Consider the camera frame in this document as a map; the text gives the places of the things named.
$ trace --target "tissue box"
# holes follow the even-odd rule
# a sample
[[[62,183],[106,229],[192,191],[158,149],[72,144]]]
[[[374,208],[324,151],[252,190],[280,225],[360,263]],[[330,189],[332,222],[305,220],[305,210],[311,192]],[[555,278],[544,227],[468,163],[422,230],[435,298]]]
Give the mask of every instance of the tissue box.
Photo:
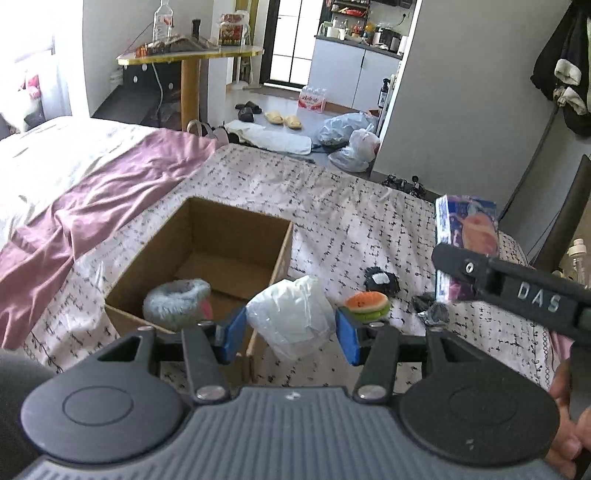
[[[496,203],[470,196],[445,195],[435,202],[437,243],[467,248],[483,255],[499,255]],[[437,301],[450,303],[475,298],[470,284],[437,272]]]

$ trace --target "finger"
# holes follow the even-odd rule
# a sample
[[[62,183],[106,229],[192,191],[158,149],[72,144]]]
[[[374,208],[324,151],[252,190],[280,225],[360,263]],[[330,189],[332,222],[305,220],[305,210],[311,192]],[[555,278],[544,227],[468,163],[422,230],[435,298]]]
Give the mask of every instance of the finger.
[[[552,398],[568,401],[570,398],[570,365],[569,361],[562,362],[554,373],[554,380],[549,390]]]
[[[558,407],[560,412],[560,427],[552,441],[552,449],[563,458],[572,460],[577,458],[583,450],[583,444],[576,436],[576,426],[569,418],[569,410],[565,404]]]
[[[554,467],[554,469],[562,473],[566,478],[573,479],[577,472],[577,466],[574,464],[574,462],[562,458],[560,454],[555,450],[551,449],[548,452],[548,454],[546,455],[546,461],[552,467]]]
[[[585,410],[579,417],[575,433],[583,446],[591,451],[591,408]]]

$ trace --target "wooden table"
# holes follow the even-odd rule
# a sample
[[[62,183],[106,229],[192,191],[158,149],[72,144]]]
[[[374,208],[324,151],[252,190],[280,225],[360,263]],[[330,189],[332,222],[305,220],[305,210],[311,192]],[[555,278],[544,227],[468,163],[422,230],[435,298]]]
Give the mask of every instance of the wooden table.
[[[187,124],[199,119],[199,69],[201,60],[222,59],[231,57],[254,57],[263,53],[262,47],[220,47],[217,50],[174,52],[148,57],[135,57],[135,53],[128,53],[117,57],[119,65],[142,65],[148,63],[182,62],[181,66],[181,123],[183,131]]]

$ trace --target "black coat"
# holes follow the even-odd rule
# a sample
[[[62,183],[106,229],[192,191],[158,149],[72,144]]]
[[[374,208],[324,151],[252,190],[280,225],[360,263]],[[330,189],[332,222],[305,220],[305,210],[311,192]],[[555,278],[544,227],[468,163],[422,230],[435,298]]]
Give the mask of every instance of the black coat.
[[[584,137],[591,137],[590,17],[591,1],[573,0],[535,62],[531,76],[548,100],[563,107],[566,125]]]

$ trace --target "white wall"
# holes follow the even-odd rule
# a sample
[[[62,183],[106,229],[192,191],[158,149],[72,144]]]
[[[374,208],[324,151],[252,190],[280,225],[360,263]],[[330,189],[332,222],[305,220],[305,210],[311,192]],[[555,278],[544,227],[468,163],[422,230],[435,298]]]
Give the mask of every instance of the white wall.
[[[568,4],[424,0],[374,170],[502,209],[550,118],[530,76]]]
[[[138,41],[152,39],[151,24],[159,6],[160,0],[84,0],[82,41],[90,115],[109,95],[109,76],[117,68],[116,57],[148,25]],[[175,33],[190,34],[193,18],[201,18],[201,32],[211,31],[213,0],[171,0],[170,6]],[[207,70],[202,71],[202,80],[206,78]]]
[[[269,13],[269,0],[259,0],[258,10],[256,11],[255,34],[252,44],[262,47],[265,41],[265,30],[267,29],[267,15]],[[261,78],[262,55],[251,58],[251,70],[253,83],[260,83]]]
[[[423,6],[423,0],[417,0],[416,3],[413,4],[413,17],[411,20],[410,29],[408,32],[408,39],[406,46],[404,48],[404,55],[400,62],[400,68],[398,69],[398,75],[396,79],[396,83],[394,84],[394,91],[392,92],[392,99],[390,100],[390,104],[388,105],[388,110],[386,111],[386,116],[384,118],[384,124],[382,129],[380,130],[379,134],[379,141],[380,141],[380,150],[384,146],[384,139],[388,132],[388,127],[390,125],[390,120],[392,119],[392,114],[394,113],[394,105],[396,104],[396,97],[398,96],[398,92],[400,91],[400,80],[404,76],[404,70],[406,70],[406,64],[408,59],[408,54],[411,51],[413,46],[414,34],[417,31],[417,20],[419,16],[419,12],[421,11],[421,7]],[[375,178],[375,173],[377,170],[375,168],[372,170],[372,180],[374,181],[382,181],[384,179],[384,174],[381,174],[381,178]]]
[[[515,238],[531,260],[562,208],[581,157],[591,154],[591,139],[577,137],[559,111],[534,165],[515,196],[501,229]]]
[[[215,0],[213,3],[211,38],[219,36],[219,18],[221,14],[233,12],[236,9],[236,0]],[[207,84],[207,122],[213,127],[222,125],[226,110],[226,85],[228,75],[232,82],[231,71],[233,59],[212,59],[209,60]]]
[[[63,20],[54,39],[62,90],[68,94],[72,115],[90,116],[82,51],[83,0],[64,0],[61,5]]]
[[[384,5],[373,2],[369,9],[369,21],[373,24],[390,24],[393,26],[394,31],[400,33],[401,35],[408,36],[416,6],[416,1],[413,2],[411,8],[392,7],[392,5]],[[406,17],[402,23],[398,25],[404,14],[406,14]]]

